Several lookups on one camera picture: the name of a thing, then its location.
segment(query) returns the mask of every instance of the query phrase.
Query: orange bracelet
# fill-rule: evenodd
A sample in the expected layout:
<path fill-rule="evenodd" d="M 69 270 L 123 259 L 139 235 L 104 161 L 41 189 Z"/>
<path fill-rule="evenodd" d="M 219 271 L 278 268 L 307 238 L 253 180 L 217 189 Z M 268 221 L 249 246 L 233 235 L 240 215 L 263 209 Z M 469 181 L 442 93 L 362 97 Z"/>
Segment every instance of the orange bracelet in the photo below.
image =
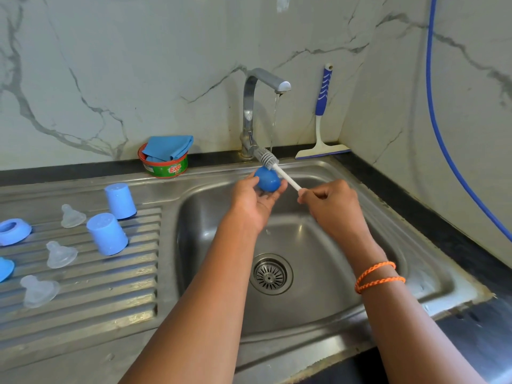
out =
<path fill-rule="evenodd" d="M 368 287 L 372 287 L 372 286 L 376 286 L 378 284 L 382 284 L 382 283 L 386 283 L 386 282 L 394 282 L 394 281 L 401 281 L 401 282 L 406 282 L 406 278 L 405 277 L 401 277 L 401 276 L 394 276 L 394 277 L 386 277 L 385 279 L 379 279 L 379 280 L 375 280 L 373 282 L 369 282 L 367 284 L 363 284 L 362 286 L 360 286 L 359 284 L 361 283 L 361 281 L 370 273 L 370 272 L 373 272 L 375 271 L 376 269 L 380 268 L 380 267 L 383 267 L 384 265 L 390 265 L 393 267 L 393 269 L 396 269 L 396 264 L 392 261 L 386 261 L 386 262 L 383 262 L 383 263 L 379 263 L 379 264 L 375 264 L 374 266 L 368 268 L 366 271 L 364 271 L 362 273 L 362 275 L 360 277 L 357 278 L 357 281 L 355 282 L 355 292 L 357 292 L 358 294 L 361 294 L 361 291 L 362 290 L 366 290 Z"/>

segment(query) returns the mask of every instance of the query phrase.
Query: blue plastic cap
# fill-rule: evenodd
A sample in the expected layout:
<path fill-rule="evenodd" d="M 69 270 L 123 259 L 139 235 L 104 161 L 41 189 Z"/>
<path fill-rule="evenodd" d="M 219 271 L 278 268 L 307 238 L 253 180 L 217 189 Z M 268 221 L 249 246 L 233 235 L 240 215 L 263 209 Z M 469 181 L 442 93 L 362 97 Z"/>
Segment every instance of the blue plastic cap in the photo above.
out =
<path fill-rule="evenodd" d="M 20 242 L 32 231 L 32 226 L 20 218 L 0 222 L 0 245 L 12 245 Z"/>
<path fill-rule="evenodd" d="M 87 222 L 87 230 L 98 251 L 106 256 L 119 253 L 128 245 L 128 237 L 111 213 L 95 215 Z"/>
<path fill-rule="evenodd" d="M 3 282 L 14 271 L 14 261 L 0 258 L 0 282 Z"/>
<path fill-rule="evenodd" d="M 254 176 L 259 177 L 258 187 L 263 191 L 273 193 L 281 186 L 281 179 L 279 179 L 278 174 L 266 167 L 258 168 Z"/>
<path fill-rule="evenodd" d="M 123 219 L 134 215 L 137 208 L 131 198 L 130 188 L 126 183 L 114 183 L 105 187 L 106 199 L 110 212 L 117 218 Z"/>

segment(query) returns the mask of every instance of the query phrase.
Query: drain strainer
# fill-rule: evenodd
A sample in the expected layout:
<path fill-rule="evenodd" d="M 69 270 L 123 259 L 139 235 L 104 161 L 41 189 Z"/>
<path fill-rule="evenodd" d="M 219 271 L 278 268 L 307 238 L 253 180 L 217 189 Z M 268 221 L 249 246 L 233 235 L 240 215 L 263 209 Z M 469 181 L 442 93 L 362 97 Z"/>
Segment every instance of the drain strainer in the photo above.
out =
<path fill-rule="evenodd" d="M 274 253 L 262 253 L 254 258 L 251 284 L 267 295 L 278 295 L 291 286 L 293 273 L 290 264 Z"/>

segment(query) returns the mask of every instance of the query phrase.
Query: sink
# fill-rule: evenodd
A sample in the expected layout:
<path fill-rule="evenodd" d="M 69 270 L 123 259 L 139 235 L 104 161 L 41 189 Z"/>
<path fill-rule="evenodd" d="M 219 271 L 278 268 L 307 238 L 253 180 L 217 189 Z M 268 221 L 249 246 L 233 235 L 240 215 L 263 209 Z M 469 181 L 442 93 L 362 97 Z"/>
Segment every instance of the sink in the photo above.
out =
<path fill-rule="evenodd" d="M 281 166 L 303 187 L 349 182 L 375 240 L 430 316 L 491 297 L 333 157 L 284 159 Z M 0 188 L 0 219 L 22 218 L 33 226 L 23 242 L 0 247 L 0 256 L 16 263 L 0 284 L 2 383 L 117 383 L 198 271 L 234 182 L 256 167 L 194 168 L 172 180 L 140 173 Z M 60 226 L 61 205 L 88 217 L 106 211 L 103 189 L 116 182 L 130 185 L 138 212 L 120 222 L 129 245 L 104 257 L 84 225 Z M 77 259 L 49 269 L 45 245 L 51 240 L 76 247 Z M 229 283 L 236 271 L 219 277 Z M 58 281 L 60 293 L 25 309 L 19 280 L 27 274 Z M 289 187 L 255 246 L 234 382 L 296 381 L 371 348 L 354 283 L 343 253 Z"/>
<path fill-rule="evenodd" d="M 325 181 L 300 178 L 301 187 Z M 180 292 L 187 288 L 206 256 L 215 230 L 230 205 L 233 183 L 196 190 L 180 208 L 177 226 L 177 274 Z M 398 258 L 386 240 L 372 229 L 388 257 Z M 242 336 L 299 328 L 360 306 L 355 277 L 343 252 L 318 226 L 307 206 L 299 205 L 297 192 L 289 188 L 272 211 L 268 226 L 259 235 L 247 290 Z M 228 270 L 225 275 L 229 283 Z M 269 281 L 264 280 L 269 274 Z"/>

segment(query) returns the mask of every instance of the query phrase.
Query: red container rim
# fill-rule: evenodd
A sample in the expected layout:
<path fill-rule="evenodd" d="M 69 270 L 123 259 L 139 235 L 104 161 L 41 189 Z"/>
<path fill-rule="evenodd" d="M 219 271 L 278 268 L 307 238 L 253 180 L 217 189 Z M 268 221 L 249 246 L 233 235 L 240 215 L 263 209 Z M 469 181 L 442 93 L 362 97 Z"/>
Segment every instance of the red container rim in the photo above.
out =
<path fill-rule="evenodd" d="M 176 160 L 170 160 L 168 162 L 150 162 L 150 161 L 147 161 L 146 158 L 147 158 L 147 155 L 146 154 L 143 154 L 142 153 L 142 150 L 147 146 L 147 143 L 144 143 L 140 148 L 139 148 L 139 151 L 137 152 L 138 156 L 139 156 L 139 159 L 144 163 L 144 164 L 147 164 L 148 166 L 158 166 L 158 167 L 168 167 L 168 166 L 172 166 L 176 163 L 179 163 L 181 161 L 183 161 L 187 155 L 189 154 L 188 152 L 186 154 L 184 154 L 182 157 L 180 157 L 179 159 L 176 159 Z"/>

